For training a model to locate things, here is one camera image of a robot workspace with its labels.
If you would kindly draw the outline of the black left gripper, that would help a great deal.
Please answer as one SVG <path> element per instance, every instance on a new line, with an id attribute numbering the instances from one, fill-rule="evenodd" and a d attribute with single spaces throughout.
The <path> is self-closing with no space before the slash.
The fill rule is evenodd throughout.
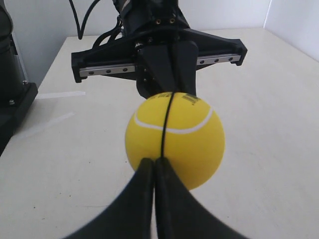
<path id="1" fill-rule="evenodd" d="M 230 63 L 242 65 L 247 48 L 240 39 L 227 39 L 193 30 L 182 15 L 157 18 L 133 32 L 71 55 L 76 83 L 90 76 L 135 80 L 148 99 L 164 92 L 196 95 L 196 71 Z"/>

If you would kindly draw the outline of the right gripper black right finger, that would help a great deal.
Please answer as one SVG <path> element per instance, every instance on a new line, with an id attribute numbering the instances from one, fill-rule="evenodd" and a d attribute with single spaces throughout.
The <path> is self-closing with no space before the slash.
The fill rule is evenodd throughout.
<path id="1" fill-rule="evenodd" d="M 245 239 L 207 211 L 183 185 L 170 162 L 155 162 L 155 208 L 159 239 Z"/>

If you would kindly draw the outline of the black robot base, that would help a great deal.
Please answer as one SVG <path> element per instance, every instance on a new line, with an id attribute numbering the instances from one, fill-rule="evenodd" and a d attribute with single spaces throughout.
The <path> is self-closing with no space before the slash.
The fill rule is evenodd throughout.
<path id="1" fill-rule="evenodd" d="M 13 21 L 0 2 L 0 151 L 3 152 L 30 109 L 38 88 L 23 79 L 12 37 Z"/>

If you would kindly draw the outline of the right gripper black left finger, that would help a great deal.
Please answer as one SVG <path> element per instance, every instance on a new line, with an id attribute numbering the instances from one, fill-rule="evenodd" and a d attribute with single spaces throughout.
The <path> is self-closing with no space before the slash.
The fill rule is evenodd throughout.
<path id="1" fill-rule="evenodd" d="M 95 219 L 68 239 L 150 239 L 154 162 L 141 160 L 120 195 Z"/>

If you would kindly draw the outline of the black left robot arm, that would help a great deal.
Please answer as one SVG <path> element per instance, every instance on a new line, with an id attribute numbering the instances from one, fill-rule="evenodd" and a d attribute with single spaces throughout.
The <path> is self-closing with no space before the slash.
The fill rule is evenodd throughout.
<path id="1" fill-rule="evenodd" d="M 136 82 L 150 98 L 164 92 L 196 93 L 196 71 L 229 62 L 240 66 L 247 48 L 190 28 L 175 0 L 116 0 L 116 26 L 102 34 L 91 49 L 71 55 L 77 83 L 90 76 Z"/>

